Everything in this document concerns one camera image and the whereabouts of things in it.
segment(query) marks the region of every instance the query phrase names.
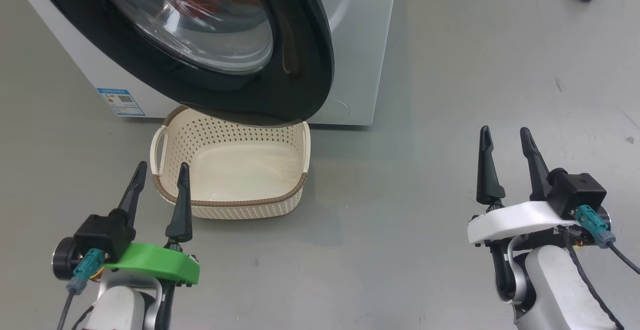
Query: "metal bracket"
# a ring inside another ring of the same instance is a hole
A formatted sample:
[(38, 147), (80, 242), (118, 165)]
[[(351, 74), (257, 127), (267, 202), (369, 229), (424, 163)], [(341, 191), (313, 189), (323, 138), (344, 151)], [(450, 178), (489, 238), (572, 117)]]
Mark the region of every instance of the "metal bracket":
[(520, 305), (525, 300), (525, 297), (527, 295), (527, 278), (524, 275), (524, 271), (522, 270), (521, 266), (519, 266), (519, 264), (517, 264), (514, 260), (514, 247), (525, 241), (526, 236), (527, 235), (515, 236), (513, 239), (511, 239), (511, 241), (509, 242), (509, 246), (507, 247), (506, 257), (509, 262), (511, 271), (513, 272), (513, 277), (516, 283), (516, 288), (513, 292), (513, 298), (507, 300), (507, 303), (510, 305)]

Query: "white plastic basket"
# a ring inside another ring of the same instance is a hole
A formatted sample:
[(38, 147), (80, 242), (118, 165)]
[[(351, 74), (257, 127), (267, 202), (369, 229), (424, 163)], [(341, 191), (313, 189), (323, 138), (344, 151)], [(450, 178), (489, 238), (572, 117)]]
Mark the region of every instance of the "white plastic basket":
[(153, 136), (150, 164), (158, 193), (171, 204), (180, 164), (189, 165), (193, 216), (259, 219), (283, 216), (298, 205), (310, 156), (306, 122), (249, 127), (181, 106)]

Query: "washing machine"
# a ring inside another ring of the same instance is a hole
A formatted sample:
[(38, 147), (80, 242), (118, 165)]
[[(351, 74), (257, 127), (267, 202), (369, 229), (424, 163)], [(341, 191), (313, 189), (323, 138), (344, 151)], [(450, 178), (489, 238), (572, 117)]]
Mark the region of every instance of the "washing machine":
[(124, 117), (371, 125), (393, 0), (29, 0)]

